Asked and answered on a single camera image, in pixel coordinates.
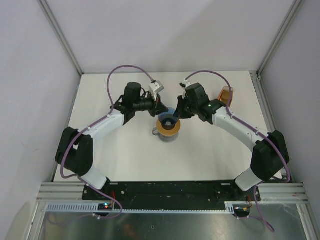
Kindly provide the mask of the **round wooden dripper holder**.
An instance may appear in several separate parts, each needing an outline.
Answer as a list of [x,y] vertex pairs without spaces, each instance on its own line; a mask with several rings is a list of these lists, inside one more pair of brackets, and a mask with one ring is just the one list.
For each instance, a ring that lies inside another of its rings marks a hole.
[[176,123],[171,125],[166,125],[162,123],[159,119],[156,121],[156,128],[158,131],[165,136],[172,136],[179,133],[181,129],[181,121],[178,120]]

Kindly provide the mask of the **grey glass carafe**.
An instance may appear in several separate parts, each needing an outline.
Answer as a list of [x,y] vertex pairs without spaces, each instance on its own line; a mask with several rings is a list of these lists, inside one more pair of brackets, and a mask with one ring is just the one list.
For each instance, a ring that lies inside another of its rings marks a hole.
[[155,127],[152,129],[152,135],[158,137],[162,142],[170,143],[175,141],[179,137],[179,133],[176,133],[175,135],[166,136],[161,134],[158,129]]

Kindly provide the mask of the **orange coffee filter box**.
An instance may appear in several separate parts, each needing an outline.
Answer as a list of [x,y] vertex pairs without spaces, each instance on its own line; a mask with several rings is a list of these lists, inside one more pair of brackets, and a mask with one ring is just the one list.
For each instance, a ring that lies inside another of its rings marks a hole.
[[231,90],[228,86],[224,86],[220,91],[217,99],[222,103],[226,104],[228,107],[231,106],[234,96],[234,88],[231,87]]

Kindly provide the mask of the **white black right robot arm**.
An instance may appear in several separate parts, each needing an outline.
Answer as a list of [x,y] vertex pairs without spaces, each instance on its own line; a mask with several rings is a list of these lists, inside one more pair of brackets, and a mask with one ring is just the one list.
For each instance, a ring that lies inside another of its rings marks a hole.
[[237,118],[228,106],[218,99],[210,100],[200,83],[181,83],[183,95],[178,96],[174,115],[180,119],[198,116],[203,122],[219,127],[242,142],[252,153],[249,168],[235,180],[231,196],[242,201],[249,189],[268,181],[290,161],[284,135],[275,130],[268,132],[252,127]]

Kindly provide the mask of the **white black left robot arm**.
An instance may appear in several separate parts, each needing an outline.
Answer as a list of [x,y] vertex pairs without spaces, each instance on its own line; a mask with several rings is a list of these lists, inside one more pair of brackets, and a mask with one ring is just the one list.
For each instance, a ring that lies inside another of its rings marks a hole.
[[160,81],[152,81],[149,90],[141,93],[142,86],[129,82],[123,95],[111,103],[110,112],[83,129],[67,127],[63,132],[55,156],[60,165],[63,179],[78,177],[86,185],[93,187],[93,194],[100,200],[110,196],[108,178],[94,166],[95,143],[105,138],[113,130],[128,123],[136,112],[147,111],[152,117],[165,113],[168,108],[161,102],[160,92],[164,86]]

